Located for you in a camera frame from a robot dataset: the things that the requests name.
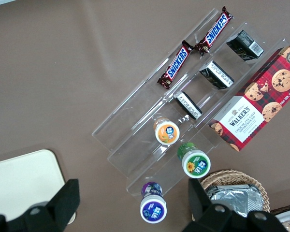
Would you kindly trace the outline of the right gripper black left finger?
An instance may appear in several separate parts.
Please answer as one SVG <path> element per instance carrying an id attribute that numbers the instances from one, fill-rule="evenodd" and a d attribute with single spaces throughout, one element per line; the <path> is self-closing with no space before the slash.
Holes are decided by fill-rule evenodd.
<path id="1" fill-rule="evenodd" d="M 32 207 L 8 222 L 0 215 L 0 232 L 62 232 L 79 204 L 79 180 L 69 179 L 45 206 Z"/>

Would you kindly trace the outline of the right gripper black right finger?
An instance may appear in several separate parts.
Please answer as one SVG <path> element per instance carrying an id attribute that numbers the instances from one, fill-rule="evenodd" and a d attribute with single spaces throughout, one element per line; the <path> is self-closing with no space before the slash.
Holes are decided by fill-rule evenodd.
<path id="1" fill-rule="evenodd" d="M 188 200 L 194 221 L 184 232 L 283 232 L 271 213 L 251 211 L 243 217 L 222 204 L 213 204 L 198 179 L 188 180 Z"/>

